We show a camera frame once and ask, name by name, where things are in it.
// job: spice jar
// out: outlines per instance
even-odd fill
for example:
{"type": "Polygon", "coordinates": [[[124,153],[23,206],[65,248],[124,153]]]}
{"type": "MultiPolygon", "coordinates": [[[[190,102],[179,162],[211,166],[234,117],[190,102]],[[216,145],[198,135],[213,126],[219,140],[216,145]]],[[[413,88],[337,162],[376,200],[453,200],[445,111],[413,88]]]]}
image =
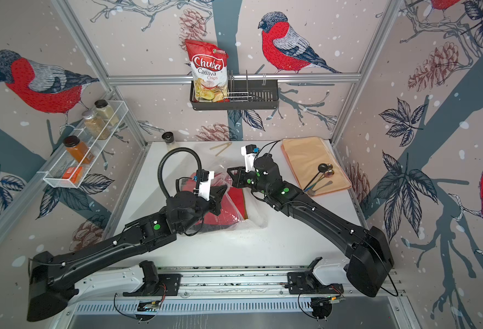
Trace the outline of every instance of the spice jar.
{"type": "Polygon", "coordinates": [[[177,144],[174,141],[174,134],[172,132],[166,132],[161,135],[161,138],[163,138],[163,141],[167,143],[167,149],[168,151],[172,151],[174,148],[177,148],[177,144]]]}
{"type": "Polygon", "coordinates": [[[98,140],[105,140],[110,136],[110,131],[105,128],[105,122],[101,117],[97,116],[91,109],[84,111],[82,117],[85,119],[86,129],[98,140]]]}
{"type": "Polygon", "coordinates": [[[95,158],[86,144],[77,136],[68,136],[62,141],[62,143],[66,147],[68,153],[79,163],[90,164],[95,158]]]}
{"type": "Polygon", "coordinates": [[[119,117],[117,115],[113,115],[115,111],[106,100],[96,101],[95,107],[97,114],[103,118],[103,120],[109,120],[110,125],[115,126],[119,123],[119,117]]]}

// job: pine cone illustration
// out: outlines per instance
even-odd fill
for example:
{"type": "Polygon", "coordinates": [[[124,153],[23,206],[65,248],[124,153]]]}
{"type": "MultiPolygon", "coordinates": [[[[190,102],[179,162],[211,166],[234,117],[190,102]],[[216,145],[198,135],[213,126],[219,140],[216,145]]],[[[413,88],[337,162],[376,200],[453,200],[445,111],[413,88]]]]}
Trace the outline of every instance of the pine cone illustration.
{"type": "Polygon", "coordinates": [[[408,90],[416,87],[416,91],[433,86],[440,86],[449,75],[459,66],[459,48],[452,42],[435,48],[430,52],[428,59],[417,66],[415,74],[409,76],[408,90]]]}
{"type": "Polygon", "coordinates": [[[74,231],[70,251],[79,251],[88,246],[94,245],[102,238],[107,220],[105,216],[95,215],[74,231]]]}
{"type": "Polygon", "coordinates": [[[353,190],[355,191],[356,198],[359,203],[366,200],[370,190],[368,175],[364,174],[362,169],[359,168],[358,163],[348,165],[345,167],[345,172],[351,181],[353,190]]]}
{"type": "Polygon", "coordinates": [[[199,135],[195,135],[198,141],[230,141],[236,139],[236,135],[232,133],[232,130],[222,124],[214,123],[212,126],[201,126],[199,135]]]}
{"type": "Polygon", "coordinates": [[[185,45],[186,39],[203,41],[203,37],[207,35],[207,25],[205,18],[194,9],[183,10],[183,15],[179,17],[179,46],[187,51],[185,45]]]}

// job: bird head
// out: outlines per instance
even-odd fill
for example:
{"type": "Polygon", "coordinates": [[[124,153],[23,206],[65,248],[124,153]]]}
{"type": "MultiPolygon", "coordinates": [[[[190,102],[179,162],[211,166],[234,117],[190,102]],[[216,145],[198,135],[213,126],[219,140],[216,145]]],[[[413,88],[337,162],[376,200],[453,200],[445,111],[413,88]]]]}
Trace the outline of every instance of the bird head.
{"type": "Polygon", "coordinates": [[[22,57],[11,50],[0,50],[0,82],[14,83],[11,65],[22,57]]]}
{"type": "Polygon", "coordinates": [[[261,18],[260,23],[258,24],[259,29],[263,29],[265,33],[269,33],[272,27],[276,23],[280,22],[287,22],[287,16],[285,16],[282,12],[271,12],[266,13],[265,16],[261,18]]]}

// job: bird wing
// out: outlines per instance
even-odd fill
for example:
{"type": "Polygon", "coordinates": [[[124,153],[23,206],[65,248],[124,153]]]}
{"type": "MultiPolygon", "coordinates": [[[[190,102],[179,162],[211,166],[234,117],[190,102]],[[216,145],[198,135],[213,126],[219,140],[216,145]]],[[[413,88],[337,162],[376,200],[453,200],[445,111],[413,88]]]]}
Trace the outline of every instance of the bird wing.
{"type": "Polygon", "coordinates": [[[309,47],[309,42],[296,33],[292,26],[289,26],[289,30],[284,37],[274,39],[272,43],[287,56],[298,56],[309,47]]]}
{"type": "Polygon", "coordinates": [[[97,82],[99,79],[86,74],[78,74],[57,65],[45,65],[29,61],[35,78],[29,84],[29,88],[43,94],[57,94],[74,87],[97,82]]]}

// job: orange box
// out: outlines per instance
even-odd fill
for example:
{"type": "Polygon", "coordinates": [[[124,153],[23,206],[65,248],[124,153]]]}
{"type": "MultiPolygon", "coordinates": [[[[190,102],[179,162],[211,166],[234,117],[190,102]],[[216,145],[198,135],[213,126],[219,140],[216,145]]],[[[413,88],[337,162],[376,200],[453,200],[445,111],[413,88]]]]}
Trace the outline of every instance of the orange box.
{"type": "Polygon", "coordinates": [[[63,180],[69,180],[71,178],[71,182],[76,184],[79,181],[79,178],[82,176],[82,167],[79,167],[75,172],[75,168],[77,167],[70,167],[66,170],[64,175],[62,176],[63,180]]]}

